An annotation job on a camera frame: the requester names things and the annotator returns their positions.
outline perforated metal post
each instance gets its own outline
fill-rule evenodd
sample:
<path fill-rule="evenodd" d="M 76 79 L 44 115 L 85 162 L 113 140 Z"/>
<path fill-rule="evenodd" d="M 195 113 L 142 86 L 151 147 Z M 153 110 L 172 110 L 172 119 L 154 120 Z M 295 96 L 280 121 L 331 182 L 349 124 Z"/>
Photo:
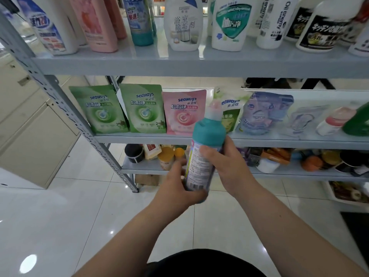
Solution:
<path fill-rule="evenodd" d="M 44 75 L 37 65 L 34 64 L 35 54 L 21 38 L 12 24 L 0 13 L 0 41 L 19 64 L 29 73 L 32 79 L 44 89 L 45 93 L 52 98 L 64 113 L 74 122 L 78 130 L 85 136 L 90 144 L 98 151 L 105 161 L 119 175 L 123 182 L 128 185 L 132 192 L 138 192 L 135 183 L 127 174 L 121 172 L 121 166 L 104 144 L 100 144 L 94 137 L 90 125 L 85 121 L 67 95 L 58 84 L 58 79 L 52 75 Z"/>

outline refill pouch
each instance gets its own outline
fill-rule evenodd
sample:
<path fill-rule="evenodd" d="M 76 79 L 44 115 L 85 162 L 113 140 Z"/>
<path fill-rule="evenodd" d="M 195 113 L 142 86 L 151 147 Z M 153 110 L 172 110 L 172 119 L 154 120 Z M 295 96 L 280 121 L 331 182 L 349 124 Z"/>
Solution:
<path fill-rule="evenodd" d="M 131 132 L 165 133 L 162 87 L 159 84 L 119 85 Z"/>
<path fill-rule="evenodd" d="M 242 107 L 250 99 L 253 92 L 241 88 L 217 86 L 214 88 L 214 99 L 222 102 L 222 124 L 225 130 L 232 132 L 236 127 Z"/>
<path fill-rule="evenodd" d="M 329 105 L 298 108 L 289 116 L 283 134 L 291 137 L 299 136 L 328 108 Z"/>
<path fill-rule="evenodd" d="M 167 133 L 192 136 L 195 123 L 205 115 L 206 90 L 163 92 Z"/>
<path fill-rule="evenodd" d="M 128 132 L 128 123 L 112 85 L 70 86 L 95 134 Z"/>
<path fill-rule="evenodd" d="M 268 133 L 276 122 L 284 119 L 293 102 L 292 95 L 254 92 L 244 106 L 236 131 L 250 135 Z"/>

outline white bottle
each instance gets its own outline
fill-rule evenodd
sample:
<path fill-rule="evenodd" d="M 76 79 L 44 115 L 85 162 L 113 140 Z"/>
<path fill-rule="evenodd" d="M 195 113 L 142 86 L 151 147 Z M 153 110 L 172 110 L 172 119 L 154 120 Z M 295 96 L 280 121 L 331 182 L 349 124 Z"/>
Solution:
<path fill-rule="evenodd" d="M 268 6 L 269 0 L 257 0 L 255 6 L 255 13 L 253 15 L 250 27 L 247 30 L 247 36 L 257 37 L 260 33 L 261 23 L 265 15 L 266 7 Z"/>
<path fill-rule="evenodd" d="M 291 21 L 285 30 L 286 40 L 297 42 L 301 36 L 307 22 L 309 21 L 314 8 L 325 0 L 299 0 L 295 11 L 291 17 Z"/>
<path fill-rule="evenodd" d="M 357 56 L 369 57 L 369 21 L 348 52 Z"/>
<path fill-rule="evenodd" d="M 71 26 L 73 28 L 74 34 L 77 39 L 77 43 L 80 46 L 87 45 L 87 40 L 85 37 L 85 33 L 82 30 L 82 27 L 80 26 L 77 16 L 71 6 L 71 3 L 69 0 L 59 0 L 61 3 L 61 7 L 63 8 L 63 11 L 66 13 L 67 18 L 69 19 L 69 22 L 71 23 Z"/>
<path fill-rule="evenodd" d="M 255 4 L 256 0 L 216 0 L 211 46 L 221 51 L 240 51 Z"/>
<path fill-rule="evenodd" d="M 165 0 L 164 32 L 174 51 L 195 51 L 203 33 L 201 0 Z"/>
<path fill-rule="evenodd" d="M 356 38 L 361 33 L 365 24 L 369 19 L 369 0 L 364 0 L 361 5 L 361 9 L 359 13 L 355 16 L 355 18 L 350 22 L 348 28 L 342 35 L 342 37 L 338 40 L 338 43 L 343 46 L 353 45 L 356 41 Z"/>
<path fill-rule="evenodd" d="M 296 47 L 307 52 L 328 52 L 359 12 L 363 0 L 325 0 L 316 6 Z"/>
<path fill-rule="evenodd" d="M 53 55 L 72 54 L 78 50 L 73 28 L 57 0 L 17 1 L 36 36 Z"/>
<path fill-rule="evenodd" d="M 211 37 L 213 33 L 213 13 L 214 13 L 215 0 L 208 0 L 208 26 L 207 33 Z"/>
<path fill-rule="evenodd" d="M 256 44 L 260 48 L 275 49 L 282 44 L 284 30 L 298 0 L 269 0 Z"/>

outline cleaning product bottle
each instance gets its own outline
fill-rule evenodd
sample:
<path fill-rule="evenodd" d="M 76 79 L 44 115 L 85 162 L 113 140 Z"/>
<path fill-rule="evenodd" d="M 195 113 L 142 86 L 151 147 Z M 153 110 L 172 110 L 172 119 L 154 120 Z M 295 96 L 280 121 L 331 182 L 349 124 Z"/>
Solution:
<path fill-rule="evenodd" d="M 221 51 L 240 51 L 244 45 L 251 9 L 256 0 L 216 0 L 211 46 Z"/>
<path fill-rule="evenodd" d="M 155 24 L 155 18 L 154 18 L 154 0 L 147 0 L 149 4 L 149 10 L 150 10 L 150 18 L 151 18 L 151 26 L 152 26 L 152 34 L 154 37 L 156 37 L 156 24 Z"/>
<path fill-rule="evenodd" d="M 309 21 L 314 8 L 325 0 L 299 0 L 291 21 L 286 28 L 286 40 L 297 42 L 301 36 L 307 22 Z"/>
<path fill-rule="evenodd" d="M 78 45 L 80 46 L 87 45 L 85 33 L 83 32 L 82 27 L 78 22 L 77 16 L 74 13 L 70 1 L 69 0 L 58 0 L 58 1 L 60 1 L 62 9 L 64 13 L 66 13 L 69 22 L 71 23 Z"/>
<path fill-rule="evenodd" d="M 357 109 L 356 115 L 345 123 L 342 130 L 349 135 L 369 136 L 369 102 Z"/>
<path fill-rule="evenodd" d="M 226 131 L 222 125 L 221 101 L 214 99 L 205 110 L 205 118 L 196 122 L 186 170 L 186 189 L 209 191 L 214 166 L 200 154 L 200 146 L 207 145 L 218 151 L 222 149 Z"/>
<path fill-rule="evenodd" d="M 275 49 L 282 44 L 284 29 L 298 0 L 269 0 L 256 44 L 260 48 Z"/>
<path fill-rule="evenodd" d="M 122 0 L 136 46 L 154 43 L 148 0 Z"/>
<path fill-rule="evenodd" d="M 247 30 L 247 36 L 257 37 L 260 33 L 261 23 L 265 15 L 266 7 L 268 6 L 269 0 L 257 0 L 255 6 L 255 13 L 252 18 L 250 27 Z"/>
<path fill-rule="evenodd" d="M 216 0 L 208 0 L 208 26 L 207 33 L 211 37 L 213 34 L 213 13 Z"/>
<path fill-rule="evenodd" d="M 338 43 L 343 46 L 353 45 L 369 19 L 369 0 L 364 0 L 359 13 L 350 22 Z"/>
<path fill-rule="evenodd" d="M 70 1 L 90 48 L 96 52 L 117 51 L 118 39 L 104 0 Z"/>
<path fill-rule="evenodd" d="M 195 51 L 203 32 L 201 0 L 165 0 L 164 32 L 174 51 Z"/>
<path fill-rule="evenodd" d="M 363 0 L 325 0 L 316 6 L 296 47 L 307 52 L 328 52 L 356 16 Z"/>
<path fill-rule="evenodd" d="M 359 105 L 351 103 L 348 107 L 335 109 L 325 120 L 317 126 L 317 133 L 322 136 L 338 132 L 355 114 Z"/>
<path fill-rule="evenodd" d="M 369 56 L 369 21 L 357 37 L 356 42 L 350 46 L 348 52 L 357 56 Z"/>
<path fill-rule="evenodd" d="M 120 13 L 118 0 L 104 0 L 109 18 L 113 24 L 115 34 L 118 39 L 125 39 L 127 31 L 125 30 L 122 14 Z"/>
<path fill-rule="evenodd" d="M 78 43 L 67 15 L 57 0 L 17 0 L 27 22 L 53 55 L 77 52 Z"/>

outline right hand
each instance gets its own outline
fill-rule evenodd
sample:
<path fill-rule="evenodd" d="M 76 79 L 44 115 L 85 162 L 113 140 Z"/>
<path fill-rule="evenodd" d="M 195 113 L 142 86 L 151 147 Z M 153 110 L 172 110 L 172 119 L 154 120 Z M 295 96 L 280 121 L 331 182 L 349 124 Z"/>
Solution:
<path fill-rule="evenodd" d="M 236 197 L 248 182 L 256 182 L 229 136 L 225 138 L 224 155 L 208 146 L 201 146 L 200 153 L 215 166 L 225 190 L 233 197 Z"/>

